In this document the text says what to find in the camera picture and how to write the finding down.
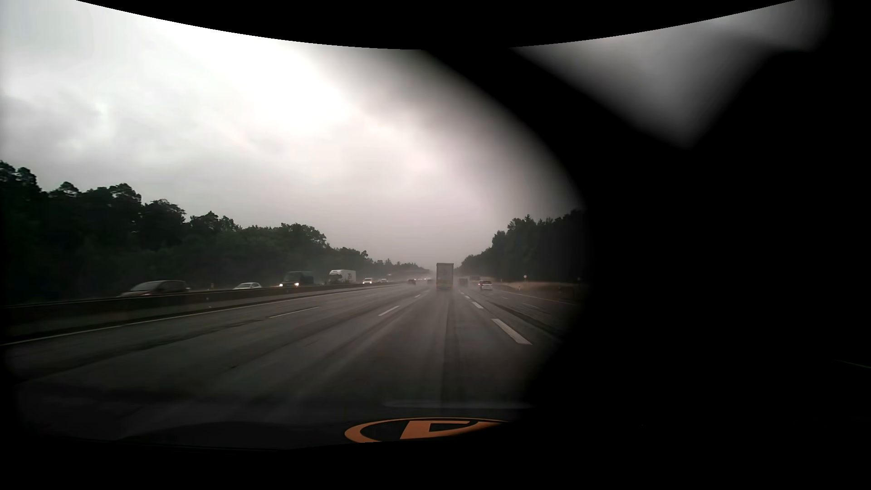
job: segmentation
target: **asphalt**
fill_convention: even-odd
[[[4,356],[33,432],[134,440],[229,423],[330,432],[270,443],[311,446],[348,442],[351,425],[379,420],[516,419],[578,312],[507,291],[400,285],[47,338]],[[367,430],[379,440],[402,433]],[[203,445],[246,445],[209,432]]]

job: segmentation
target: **forest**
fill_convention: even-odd
[[[414,263],[374,260],[335,248],[299,223],[243,228],[209,212],[187,216],[168,200],[143,202],[127,184],[46,192],[29,169],[0,161],[4,304],[117,296],[146,281],[181,280],[192,290],[279,283],[290,270],[323,282],[330,269],[357,277],[425,274]]]
[[[578,209],[535,221],[515,218],[493,235],[491,245],[469,255],[457,268],[461,276],[494,277],[497,281],[585,282],[587,245],[584,213]]]

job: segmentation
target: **silver car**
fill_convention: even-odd
[[[258,282],[243,282],[233,289],[260,289],[261,287]]]

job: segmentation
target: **wet road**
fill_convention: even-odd
[[[351,421],[515,419],[578,309],[402,284],[4,348],[40,433],[119,440],[234,421],[342,435]]]

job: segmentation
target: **truck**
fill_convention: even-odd
[[[453,289],[454,264],[439,262],[435,265],[435,287],[437,289]]]
[[[329,271],[327,284],[357,284],[357,271],[334,269]]]

